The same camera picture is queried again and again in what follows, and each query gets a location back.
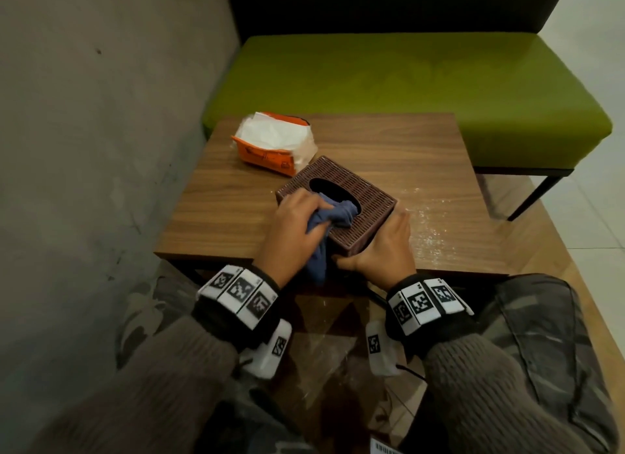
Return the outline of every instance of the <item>person's right hand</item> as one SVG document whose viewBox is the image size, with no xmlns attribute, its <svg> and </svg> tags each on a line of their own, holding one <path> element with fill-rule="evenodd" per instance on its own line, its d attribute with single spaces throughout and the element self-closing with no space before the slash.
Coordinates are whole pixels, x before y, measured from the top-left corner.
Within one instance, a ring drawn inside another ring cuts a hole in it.
<svg viewBox="0 0 625 454">
<path fill-rule="evenodd" d="M 414 257 L 410 249 L 410 214 L 399 203 L 369 246 L 350 257 L 334 255 L 340 269 L 358 271 L 384 291 L 413 275 Z"/>
</svg>

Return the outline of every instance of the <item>brown sweater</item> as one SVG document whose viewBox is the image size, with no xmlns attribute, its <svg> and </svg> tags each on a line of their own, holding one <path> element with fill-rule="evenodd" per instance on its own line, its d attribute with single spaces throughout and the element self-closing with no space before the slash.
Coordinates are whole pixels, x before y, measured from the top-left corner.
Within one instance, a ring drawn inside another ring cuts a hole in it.
<svg viewBox="0 0 625 454">
<path fill-rule="evenodd" d="M 183 318 L 139 347 L 105 388 L 54 419 L 28 452 L 192 452 L 237 361 L 232 345 Z M 518 364 L 483 337 L 438 344 L 424 365 L 455 453 L 590 454 L 527 394 Z"/>
</svg>

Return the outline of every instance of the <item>cable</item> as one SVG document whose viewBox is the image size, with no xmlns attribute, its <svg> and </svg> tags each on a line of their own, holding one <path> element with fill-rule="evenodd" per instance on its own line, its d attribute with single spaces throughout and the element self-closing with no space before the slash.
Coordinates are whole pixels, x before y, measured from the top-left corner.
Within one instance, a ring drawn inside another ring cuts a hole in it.
<svg viewBox="0 0 625 454">
<path fill-rule="evenodd" d="M 396 366 L 398 369 L 400 369 L 400 370 L 405 370 L 405 371 L 407 371 L 408 373 L 412 373 L 415 377 L 420 378 L 420 379 L 422 379 L 424 382 L 426 382 L 426 383 L 427 383 L 427 380 L 425 379 L 425 377 L 424 377 L 424 376 L 419 375 L 416 371 L 411 370 L 411 369 L 409 369 L 408 367 L 405 367 L 405 366 L 403 366 L 403 365 L 400 365 L 399 363 L 397 363 L 395 366 Z"/>
</svg>

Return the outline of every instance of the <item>table top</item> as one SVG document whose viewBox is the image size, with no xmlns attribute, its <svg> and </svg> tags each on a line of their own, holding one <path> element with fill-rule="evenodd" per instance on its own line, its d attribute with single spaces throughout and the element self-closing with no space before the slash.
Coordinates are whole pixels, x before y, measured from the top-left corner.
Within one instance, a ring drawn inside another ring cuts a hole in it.
<svg viewBox="0 0 625 454">
<path fill-rule="evenodd" d="M 410 212 L 417 269 L 507 274 L 499 240 L 453 114 L 304 116 L 326 155 Z M 242 162 L 221 120 L 155 253 L 167 260 L 254 258 L 289 179 Z"/>
</svg>

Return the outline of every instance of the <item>gray wall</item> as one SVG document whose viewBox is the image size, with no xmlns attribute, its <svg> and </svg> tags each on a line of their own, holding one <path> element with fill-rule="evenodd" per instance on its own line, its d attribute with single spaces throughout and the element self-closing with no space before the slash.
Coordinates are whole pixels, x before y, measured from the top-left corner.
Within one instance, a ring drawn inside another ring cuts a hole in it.
<svg viewBox="0 0 625 454">
<path fill-rule="evenodd" d="M 2 0 L 3 451 L 112 375 L 237 48 L 228 0 Z"/>
</svg>

